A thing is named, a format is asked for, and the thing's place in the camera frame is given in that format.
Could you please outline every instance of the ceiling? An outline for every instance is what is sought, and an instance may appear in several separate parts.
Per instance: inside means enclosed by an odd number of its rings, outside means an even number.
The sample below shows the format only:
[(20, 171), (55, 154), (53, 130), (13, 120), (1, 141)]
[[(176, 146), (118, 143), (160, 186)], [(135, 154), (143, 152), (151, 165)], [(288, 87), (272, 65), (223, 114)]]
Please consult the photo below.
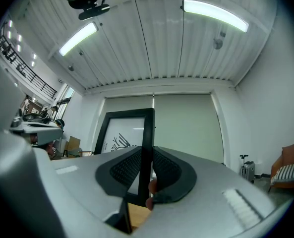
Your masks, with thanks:
[[(106, 0), (109, 12), (80, 21), (65, 0), (29, 0), (22, 21), (65, 73), (92, 89), (154, 78), (212, 78), (237, 85), (259, 56), (276, 16), (276, 0), (201, 0), (249, 23), (247, 33), (221, 21), (184, 13), (182, 0)], [(59, 48), (82, 26), (99, 31), (62, 57)], [(226, 33), (221, 49), (213, 39)], [(73, 65), (74, 72), (67, 69)]]
[(15, 51), (20, 55), (20, 58), (31, 68), (31, 62), (34, 61), (35, 64), (38, 62), (37, 59), (33, 59), (33, 50), (26, 44), (25, 40), (21, 38), (21, 41), (18, 40), (19, 33), (17, 32), (14, 26), (9, 27), (9, 24), (4, 26), (5, 37), (7, 41), (12, 44)]

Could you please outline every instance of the railing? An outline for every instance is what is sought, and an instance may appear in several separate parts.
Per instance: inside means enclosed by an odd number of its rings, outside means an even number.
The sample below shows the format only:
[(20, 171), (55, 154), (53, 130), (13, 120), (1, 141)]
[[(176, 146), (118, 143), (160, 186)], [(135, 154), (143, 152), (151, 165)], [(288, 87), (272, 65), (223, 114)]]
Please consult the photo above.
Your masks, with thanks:
[(18, 56), (17, 52), (12, 48), (10, 43), (4, 36), (4, 27), (0, 30), (0, 51), (10, 61), (12, 66), (20, 72), (20, 74), (28, 79), (33, 85), (41, 90), (51, 99), (57, 93), (51, 86), (44, 82), (33, 70)]

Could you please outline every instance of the chair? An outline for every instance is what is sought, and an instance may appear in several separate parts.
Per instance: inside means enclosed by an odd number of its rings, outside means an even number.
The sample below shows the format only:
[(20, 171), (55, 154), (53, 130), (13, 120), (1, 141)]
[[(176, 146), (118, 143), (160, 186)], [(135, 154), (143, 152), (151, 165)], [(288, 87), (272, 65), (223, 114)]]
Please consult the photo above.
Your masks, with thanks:
[(68, 158), (83, 157), (83, 153), (92, 153), (92, 151), (82, 151), (79, 147), (81, 140), (76, 137), (70, 137), (69, 142), (66, 142), (63, 156), (66, 154)]
[[(282, 148), (281, 156), (274, 162), (274, 164), (271, 167), (271, 174), (270, 174), (271, 181), (273, 181), (278, 171), (284, 172), (284, 169), (280, 170), (281, 167), (288, 166), (288, 165), (294, 165), (294, 144)], [(286, 178), (284, 179), (284, 182), (280, 182), (280, 179), (276, 181), (277, 182), (273, 183), (270, 186), (268, 192), (270, 191), (272, 187), (294, 188), (294, 179), (289, 180), (289, 178)]]

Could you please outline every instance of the ceiling light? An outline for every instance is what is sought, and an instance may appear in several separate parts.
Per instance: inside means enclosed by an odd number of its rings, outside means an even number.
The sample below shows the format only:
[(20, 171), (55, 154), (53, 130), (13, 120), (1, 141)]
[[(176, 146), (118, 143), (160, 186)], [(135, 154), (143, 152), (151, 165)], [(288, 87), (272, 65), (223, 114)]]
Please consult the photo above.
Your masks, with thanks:
[(238, 18), (234, 14), (209, 3), (194, 0), (184, 0), (183, 10), (185, 12), (192, 12), (221, 20), (225, 23), (228, 23), (238, 28), (239, 30), (245, 33), (247, 32), (249, 27), (249, 24), (247, 22)]
[(59, 53), (64, 57), (73, 47), (95, 32), (97, 32), (96, 26), (94, 23), (89, 23), (76, 34), (74, 34), (73, 37), (70, 38), (59, 50)]

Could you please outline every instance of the framed poster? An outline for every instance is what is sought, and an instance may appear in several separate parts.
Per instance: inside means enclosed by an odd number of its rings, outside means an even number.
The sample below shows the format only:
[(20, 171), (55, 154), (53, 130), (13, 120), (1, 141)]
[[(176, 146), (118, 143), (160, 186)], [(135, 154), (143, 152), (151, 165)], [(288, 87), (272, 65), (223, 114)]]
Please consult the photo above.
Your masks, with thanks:
[(149, 197), (154, 117), (153, 108), (106, 113), (94, 151), (94, 154), (104, 154), (126, 147), (142, 146), (140, 173), (128, 190), (126, 199), (129, 203), (144, 207)]
[(144, 123), (141, 117), (110, 119), (101, 153), (142, 146)]

